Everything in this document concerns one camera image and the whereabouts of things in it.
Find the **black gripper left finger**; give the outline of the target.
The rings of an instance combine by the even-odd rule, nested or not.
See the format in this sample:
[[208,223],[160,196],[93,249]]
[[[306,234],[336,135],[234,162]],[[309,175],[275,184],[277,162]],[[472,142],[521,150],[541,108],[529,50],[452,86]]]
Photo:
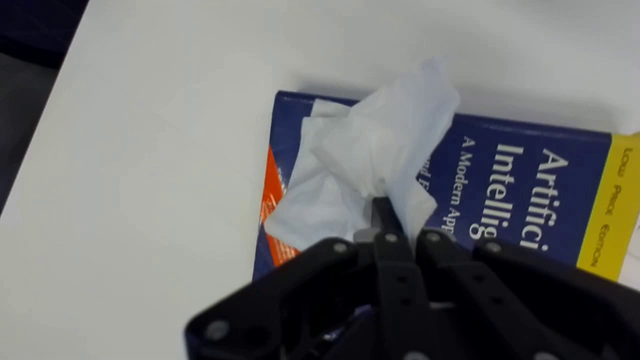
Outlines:
[[386,360],[436,360],[440,347],[423,273],[388,198],[372,200],[372,220]]

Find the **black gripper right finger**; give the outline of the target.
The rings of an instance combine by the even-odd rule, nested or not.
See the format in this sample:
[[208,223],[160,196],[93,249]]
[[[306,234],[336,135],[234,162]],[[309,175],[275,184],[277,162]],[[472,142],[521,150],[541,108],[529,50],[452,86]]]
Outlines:
[[598,360],[544,326],[496,273],[448,234],[424,230],[416,241],[416,263],[429,296],[452,303],[470,338],[496,360]]

